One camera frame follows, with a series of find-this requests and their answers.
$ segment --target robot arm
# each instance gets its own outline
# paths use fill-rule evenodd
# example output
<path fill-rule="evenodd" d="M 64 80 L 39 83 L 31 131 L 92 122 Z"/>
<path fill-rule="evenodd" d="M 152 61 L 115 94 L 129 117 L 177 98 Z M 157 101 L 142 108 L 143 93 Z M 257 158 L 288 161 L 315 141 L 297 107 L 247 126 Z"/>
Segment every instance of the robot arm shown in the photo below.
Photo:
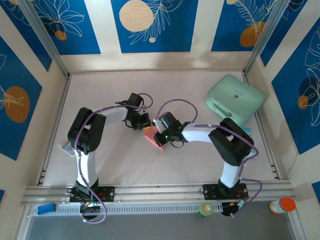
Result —
<path fill-rule="evenodd" d="M 155 121 L 161 129 L 154 135 L 154 141 L 158 146 L 168 142 L 207 142 L 213 143 L 224 160 L 223 172 L 220 183 L 228 189 L 233 188 L 239 182 L 239 171 L 243 159 L 251 152 L 251 147 L 237 137 L 229 140 L 231 133 L 221 128 L 212 129 L 209 125 L 194 126 L 190 122 L 181 124 L 170 112 L 159 117 L 159 122 Z M 234 121 L 225 118 L 220 126 L 231 130 L 241 137 L 254 144 L 254 141 L 247 135 Z"/>
<path fill-rule="evenodd" d="M 135 93 L 132 93 L 128 100 L 122 102 L 116 102 L 116 105 L 130 105 L 139 107 L 143 103 L 143 98 Z M 71 145 L 75 145 L 76 137 L 80 131 L 80 128 L 84 124 L 89 115 L 92 114 L 92 110 L 83 107 L 79 110 L 69 132 L 68 140 Z M 148 113 L 143 111 L 136 111 L 133 107 L 117 107 L 109 109 L 106 112 L 96 113 L 87 123 L 87 126 L 83 129 L 80 138 L 77 142 L 77 148 L 81 153 L 80 167 L 85 181 L 88 183 L 94 191 L 98 189 L 98 176 L 96 173 L 95 155 L 98 148 L 104 127 L 118 121 L 127 121 L 131 123 L 133 130 L 144 129 L 151 126 Z M 79 155 L 75 151 L 77 164 L 79 164 Z M 91 192 L 86 187 L 80 173 L 78 172 L 77 180 L 75 182 L 76 191 L 81 195 L 88 198 L 91 197 Z"/>

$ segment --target wall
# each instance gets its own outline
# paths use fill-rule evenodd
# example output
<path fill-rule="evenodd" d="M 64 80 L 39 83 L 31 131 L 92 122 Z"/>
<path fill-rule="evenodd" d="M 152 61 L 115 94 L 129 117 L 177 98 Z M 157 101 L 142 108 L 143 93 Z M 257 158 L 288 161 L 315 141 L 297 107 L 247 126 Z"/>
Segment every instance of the wall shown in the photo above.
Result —
<path fill-rule="evenodd" d="M 30 27 L 13 2 L 0 0 L 0 6 L 27 40 Z M 67 69 L 75 73 L 243 69 L 275 2 L 34 0 L 32 4 Z M 256 10 L 264 11 L 255 14 Z M 34 42 L 27 42 L 38 51 Z"/>
<path fill-rule="evenodd" d="M 37 84 L 42 87 L 40 88 L 41 94 L 38 100 L 36 99 L 37 103 L 33 115 L 29 113 L 31 120 L 27 126 L 26 135 L 22 136 L 24 141 L 17 158 L 0 154 L 0 189 L 5 190 L 0 206 L 0 239 L 9 240 L 15 239 L 23 210 L 20 204 L 25 188 L 34 185 L 36 182 L 65 80 L 54 64 L 51 64 L 48 71 L 44 68 L 2 8 L 0 8 L 0 36 L 25 66 L 23 69 L 18 67 L 20 61 L 17 60 L 16 68 L 11 72 L 12 75 L 17 74 L 18 77 L 27 81 L 25 73 L 30 72 L 31 76 L 38 82 Z M 0 75 L 5 70 L 6 64 L 0 70 Z M 15 81 L 10 77 L 10 75 L 1 75 L 0 85 L 4 86 L 10 84 L 9 81 Z M 29 94 L 30 109 L 33 97 L 32 94 Z M 4 124 L 9 117 L 9 112 L 7 109 L 5 110 L 5 107 L 0 111 L 0 122 Z M 13 128 L 15 127 L 14 124 L 19 125 L 19 123 L 14 122 L 12 124 Z M 3 131 L 0 132 L 0 136 L 1 144 L 5 143 L 6 139 L 10 137 Z"/>
<path fill-rule="evenodd" d="M 307 66 L 308 58 L 298 59 L 296 56 L 299 51 L 309 48 L 309 44 L 303 43 L 306 40 L 310 42 L 316 32 L 313 26 L 319 23 L 318 7 L 317 0 L 308 0 L 266 66 L 258 59 L 248 76 L 249 82 L 265 94 L 266 101 L 260 114 L 280 172 L 284 179 L 288 177 L 291 180 L 299 200 L 297 205 L 313 240 L 319 239 L 320 235 L 320 205 L 311 187 L 312 183 L 320 181 L 320 145 L 317 137 L 320 125 L 316 125 L 316 118 L 310 116 L 314 102 L 308 106 L 301 105 L 297 83 L 302 84 L 304 79 L 300 75 L 303 72 L 306 74 L 310 66 Z M 291 115 L 287 114 L 287 105 L 290 106 Z"/>

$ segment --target purple cable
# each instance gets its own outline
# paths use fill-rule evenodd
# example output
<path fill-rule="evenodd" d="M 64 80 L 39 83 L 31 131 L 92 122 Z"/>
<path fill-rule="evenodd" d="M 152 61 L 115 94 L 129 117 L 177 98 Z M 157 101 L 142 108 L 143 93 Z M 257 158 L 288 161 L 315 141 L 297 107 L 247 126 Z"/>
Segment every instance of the purple cable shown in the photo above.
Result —
<path fill-rule="evenodd" d="M 193 119 L 192 122 L 191 122 L 191 123 L 193 124 L 193 123 L 195 122 L 195 120 L 197 119 L 197 117 L 198 117 L 198 110 L 197 110 L 196 106 L 193 105 L 191 102 L 189 102 L 189 101 L 187 101 L 187 100 L 184 100 L 184 99 L 180 99 L 180 98 L 171 99 L 171 100 L 169 100 L 169 101 L 166 101 L 166 102 L 160 107 L 160 109 L 159 109 L 159 111 L 158 111 L 158 113 L 156 114 L 156 116 L 155 116 L 154 119 L 156 119 L 156 120 L 158 119 L 161 110 L 163 109 L 163 107 L 164 107 L 166 104 L 171 103 L 171 102 L 174 102 L 174 101 L 185 102 L 185 103 L 187 103 L 187 104 L 190 104 L 190 105 L 194 108 L 194 110 L 195 110 L 195 117 L 194 117 L 194 119 Z"/>
<path fill-rule="evenodd" d="M 239 170 L 239 173 L 238 173 L 238 177 L 244 181 L 249 181 L 249 182 L 257 182 L 260 184 L 260 188 L 259 190 L 255 193 L 255 195 L 247 202 L 247 205 L 250 204 L 257 196 L 258 194 L 261 192 L 262 190 L 262 182 L 259 181 L 259 180 L 254 180 L 254 179 L 246 179 L 246 178 L 241 178 L 241 174 L 244 170 L 244 167 L 245 167 L 245 163 L 248 162 L 249 160 L 251 159 L 254 159 L 256 156 L 259 155 L 259 151 L 258 149 L 251 143 L 249 142 L 247 139 L 243 138 L 242 136 L 240 136 L 239 134 L 235 133 L 234 131 L 224 127 L 224 126 L 219 126 L 219 125 L 208 125 L 208 124 L 198 124 L 198 125 L 194 125 L 195 128 L 206 128 L 206 127 L 210 127 L 210 128 L 219 128 L 219 129 L 222 129 L 222 130 L 225 130 L 227 131 L 228 133 L 232 134 L 233 136 L 239 138 L 240 140 L 242 140 L 243 142 L 245 142 L 246 144 L 248 144 L 253 150 L 255 150 L 255 154 L 252 155 L 251 157 L 248 157 L 246 160 L 243 161 L 243 163 L 241 164 L 241 167 L 240 167 L 240 170 Z"/>
<path fill-rule="evenodd" d="M 106 110 L 109 110 L 109 109 L 114 109 L 114 108 L 126 108 L 126 107 L 130 107 L 130 108 L 134 108 L 134 109 L 148 109 L 152 106 L 152 104 L 154 103 L 154 100 L 152 99 L 152 97 L 147 94 L 147 93 L 140 93 L 139 95 L 146 95 L 148 96 L 150 99 L 151 99 L 151 104 L 149 106 L 146 106 L 146 107 L 141 107 L 141 106 L 132 106 L 132 105 L 114 105 L 114 106 L 108 106 L 108 107 L 104 107 L 102 109 L 99 109 L 99 110 L 96 110 L 94 111 L 93 113 L 91 113 L 87 119 L 84 121 L 83 125 L 81 126 L 80 130 L 79 130 L 79 133 L 77 134 L 76 138 L 75 138 L 75 142 L 74 142 L 74 149 L 76 150 L 76 152 L 78 153 L 78 157 L 79 157 L 79 160 L 78 160 L 78 164 L 77 164 L 77 168 L 78 168 L 78 172 L 81 176 L 81 179 L 82 181 L 84 182 L 85 186 L 89 189 L 89 191 L 92 193 L 92 195 L 99 201 L 99 203 L 103 206 L 104 208 L 104 215 L 103 215 L 103 219 L 100 220 L 100 221 L 87 221 L 85 219 L 85 215 L 84 213 L 81 215 L 83 221 L 85 223 L 89 223 L 89 224 L 100 224 L 102 223 L 106 217 L 107 217 L 107 208 L 104 204 L 104 202 L 100 199 L 100 197 L 91 189 L 91 187 L 89 186 L 89 184 L 87 183 L 83 173 L 82 173 L 82 170 L 81 170 L 81 152 L 78 150 L 77 148 L 77 145 L 78 145 L 78 141 L 79 141 L 79 138 L 80 138 L 80 135 L 81 133 L 83 132 L 85 126 L 87 125 L 87 123 L 89 122 L 89 120 L 93 117 L 93 115 L 97 114 L 97 113 L 101 113 L 103 111 L 106 111 Z"/>

